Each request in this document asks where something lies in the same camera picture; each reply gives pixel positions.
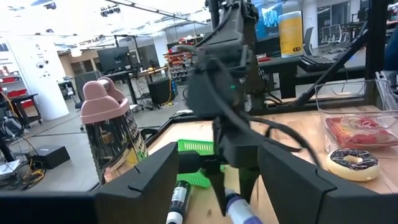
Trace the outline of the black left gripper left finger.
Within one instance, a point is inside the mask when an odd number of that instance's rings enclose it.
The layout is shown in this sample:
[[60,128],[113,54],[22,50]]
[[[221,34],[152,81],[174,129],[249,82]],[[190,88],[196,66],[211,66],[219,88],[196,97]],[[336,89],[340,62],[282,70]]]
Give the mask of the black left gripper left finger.
[[171,142],[95,191],[94,224],[165,224],[178,171]]

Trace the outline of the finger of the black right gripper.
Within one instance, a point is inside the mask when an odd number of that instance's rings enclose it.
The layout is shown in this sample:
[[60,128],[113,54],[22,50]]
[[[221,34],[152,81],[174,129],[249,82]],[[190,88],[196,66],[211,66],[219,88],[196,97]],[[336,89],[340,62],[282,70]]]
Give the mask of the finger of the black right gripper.
[[210,161],[205,164],[204,175],[210,180],[215,192],[222,216],[226,216],[226,195],[224,187],[224,173],[220,169],[218,161]]
[[239,168],[240,194],[247,203],[251,201],[252,190],[259,175],[260,170],[258,167]]

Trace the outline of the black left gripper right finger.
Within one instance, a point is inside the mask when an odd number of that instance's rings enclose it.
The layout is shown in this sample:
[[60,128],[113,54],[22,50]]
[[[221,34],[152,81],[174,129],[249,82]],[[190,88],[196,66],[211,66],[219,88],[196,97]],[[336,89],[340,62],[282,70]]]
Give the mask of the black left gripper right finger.
[[278,221],[345,224],[341,204],[326,196],[338,188],[339,177],[275,145],[264,142],[261,147],[261,175]]

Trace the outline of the purple capped marker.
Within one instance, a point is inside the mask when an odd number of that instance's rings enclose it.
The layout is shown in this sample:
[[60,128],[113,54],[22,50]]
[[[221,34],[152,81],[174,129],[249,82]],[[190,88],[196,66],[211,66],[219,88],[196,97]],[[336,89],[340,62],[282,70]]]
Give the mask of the purple capped marker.
[[264,224],[252,211],[250,204],[232,189],[225,189],[226,213],[233,224]]

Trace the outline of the black food colouring bottle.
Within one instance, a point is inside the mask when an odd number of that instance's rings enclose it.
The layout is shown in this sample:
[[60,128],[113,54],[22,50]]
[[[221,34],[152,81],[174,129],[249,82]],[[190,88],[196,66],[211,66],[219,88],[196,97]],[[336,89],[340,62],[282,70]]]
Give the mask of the black food colouring bottle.
[[185,180],[177,181],[172,194],[166,224],[183,224],[191,189],[192,186],[189,182]]

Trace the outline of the chocolate frosted toy donut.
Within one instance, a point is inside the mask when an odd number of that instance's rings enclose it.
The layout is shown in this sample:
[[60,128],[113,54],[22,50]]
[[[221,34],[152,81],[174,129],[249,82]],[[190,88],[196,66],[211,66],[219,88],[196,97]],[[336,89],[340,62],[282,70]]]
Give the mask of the chocolate frosted toy donut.
[[357,149],[337,149],[326,158],[330,172],[347,180],[367,182],[378,177],[381,166],[378,159],[369,151]]

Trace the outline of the red snack packet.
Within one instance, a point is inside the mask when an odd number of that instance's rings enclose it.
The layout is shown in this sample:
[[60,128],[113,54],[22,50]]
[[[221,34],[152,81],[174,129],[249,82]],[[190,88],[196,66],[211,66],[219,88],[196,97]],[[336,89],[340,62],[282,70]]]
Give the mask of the red snack packet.
[[398,134],[381,118],[372,116],[336,116],[325,119],[326,130],[342,148],[398,146]]

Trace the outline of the green plastic basket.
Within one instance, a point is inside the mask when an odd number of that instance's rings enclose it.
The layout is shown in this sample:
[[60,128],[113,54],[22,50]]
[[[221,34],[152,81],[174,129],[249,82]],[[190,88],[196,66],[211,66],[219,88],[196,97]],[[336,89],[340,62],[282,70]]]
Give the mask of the green plastic basket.
[[177,180],[203,188],[210,187],[211,181],[205,176],[205,169],[217,162],[223,172],[225,165],[225,160],[214,153],[213,142],[179,139],[177,143],[180,157]]

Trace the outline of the black office desk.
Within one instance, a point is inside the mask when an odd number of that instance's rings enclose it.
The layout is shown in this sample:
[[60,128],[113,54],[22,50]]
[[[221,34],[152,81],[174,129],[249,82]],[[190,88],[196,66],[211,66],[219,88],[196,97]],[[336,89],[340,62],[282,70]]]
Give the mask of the black office desk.
[[[296,98],[296,86],[315,83],[325,72],[307,72],[299,67],[300,57],[295,58],[272,58],[267,62],[259,63],[259,74],[263,77],[269,75],[269,89],[279,90],[282,99]],[[339,69],[335,75],[328,79],[329,82],[349,79],[363,78],[365,72],[366,51],[357,51]]]

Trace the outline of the black computer tower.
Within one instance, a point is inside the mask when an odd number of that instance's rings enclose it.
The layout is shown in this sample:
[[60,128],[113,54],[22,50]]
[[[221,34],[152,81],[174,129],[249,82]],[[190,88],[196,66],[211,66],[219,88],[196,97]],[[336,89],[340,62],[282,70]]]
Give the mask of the black computer tower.
[[151,100],[155,105],[170,103],[178,94],[175,82],[169,77],[164,77],[148,84],[148,88]]

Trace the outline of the black box on floor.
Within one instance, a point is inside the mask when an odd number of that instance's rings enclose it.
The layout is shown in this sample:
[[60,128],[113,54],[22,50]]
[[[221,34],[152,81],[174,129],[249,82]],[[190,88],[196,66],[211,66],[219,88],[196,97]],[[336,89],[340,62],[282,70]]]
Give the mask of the black box on floor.
[[54,169],[70,160],[65,146],[40,146],[32,156],[33,166],[40,169]]

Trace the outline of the clear plastic container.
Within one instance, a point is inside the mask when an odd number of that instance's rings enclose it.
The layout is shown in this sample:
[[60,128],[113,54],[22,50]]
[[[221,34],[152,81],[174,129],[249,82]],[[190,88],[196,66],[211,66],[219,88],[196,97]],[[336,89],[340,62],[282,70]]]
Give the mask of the clear plastic container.
[[[315,87],[315,99],[325,133],[325,151],[345,149],[337,145],[326,130],[325,119],[336,116],[372,116],[381,118],[398,134],[398,90],[384,80],[327,83]],[[398,146],[368,147],[382,156],[398,156]]]

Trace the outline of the red parts shelf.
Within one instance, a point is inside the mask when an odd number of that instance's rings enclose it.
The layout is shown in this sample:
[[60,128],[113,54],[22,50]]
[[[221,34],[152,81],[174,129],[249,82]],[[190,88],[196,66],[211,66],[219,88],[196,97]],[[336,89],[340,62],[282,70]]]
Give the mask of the red parts shelf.
[[178,41],[167,45],[167,52],[164,54],[169,73],[178,85],[185,83],[192,69],[192,53],[189,51],[179,51],[178,45],[195,45],[196,40],[192,36],[178,39]]

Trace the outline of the desk with metal legs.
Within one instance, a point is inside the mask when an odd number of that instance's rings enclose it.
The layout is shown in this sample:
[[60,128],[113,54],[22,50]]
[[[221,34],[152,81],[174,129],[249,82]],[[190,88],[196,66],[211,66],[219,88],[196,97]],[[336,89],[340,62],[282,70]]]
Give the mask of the desk with metal legs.
[[105,77],[112,79],[112,81],[120,81],[120,80],[125,81],[127,83],[127,86],[128,86],[129,92],[130,92],[130,96],[132,98],[132,102],[137,105],[138,102],[137,102],[137,98],[136,98],[136,95],[134,92],[133,85],[131,83],[131,79],[132,78],[142,78],[142,77],[150,77],[151,78],[156,73],[165,72],[167,70],[168,70],[168,67],[164,66],[164,67],[156,68],[152,71],[139,72],[139,73],[133,73],[131,71],[122,71],[122,72],[105,75]]

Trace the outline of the yellow white wipes canister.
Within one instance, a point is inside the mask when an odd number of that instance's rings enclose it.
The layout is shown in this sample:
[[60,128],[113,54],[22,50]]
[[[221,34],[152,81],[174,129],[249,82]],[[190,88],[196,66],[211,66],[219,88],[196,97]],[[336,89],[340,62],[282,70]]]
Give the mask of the yellow white wipes canister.
[[282,58],[303,55],[302,12],[294,11],[279,16],[280,53]]

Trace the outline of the black computer monitor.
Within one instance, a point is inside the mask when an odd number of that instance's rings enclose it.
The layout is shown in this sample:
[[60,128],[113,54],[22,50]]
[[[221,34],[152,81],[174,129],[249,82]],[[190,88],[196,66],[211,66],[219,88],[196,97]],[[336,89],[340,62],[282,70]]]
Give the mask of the black computer monitor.
[[105,74],[130,69],[131,59],[128,47],[114,47],[97,51],[99,61]]

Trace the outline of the black cart with red bins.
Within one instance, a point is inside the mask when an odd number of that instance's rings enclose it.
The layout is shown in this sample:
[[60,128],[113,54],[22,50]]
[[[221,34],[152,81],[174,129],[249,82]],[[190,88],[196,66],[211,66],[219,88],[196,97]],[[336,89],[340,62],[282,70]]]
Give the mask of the black cart with red bins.
[[29,93],[18,70],[0,67],[0,102],[10,115],[20,118],[27,128],[33,122],[42,124],[36,96],[37,94]]

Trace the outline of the person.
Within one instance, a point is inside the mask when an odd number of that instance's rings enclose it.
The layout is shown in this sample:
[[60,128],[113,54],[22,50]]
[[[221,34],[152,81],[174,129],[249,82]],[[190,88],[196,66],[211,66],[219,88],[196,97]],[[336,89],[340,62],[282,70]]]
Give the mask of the person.
[[390,36],[384,51],[384,70],[398,70],[398,25]]

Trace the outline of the blue wall screen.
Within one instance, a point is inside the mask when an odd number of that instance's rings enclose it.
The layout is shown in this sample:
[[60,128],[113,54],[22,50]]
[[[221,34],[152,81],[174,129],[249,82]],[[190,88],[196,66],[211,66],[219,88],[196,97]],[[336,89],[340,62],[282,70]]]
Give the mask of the blue wall screen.
[[252,0],[258,10],[256,37],[263,41],[279,35],[279,16],[282,14],[282,0]]

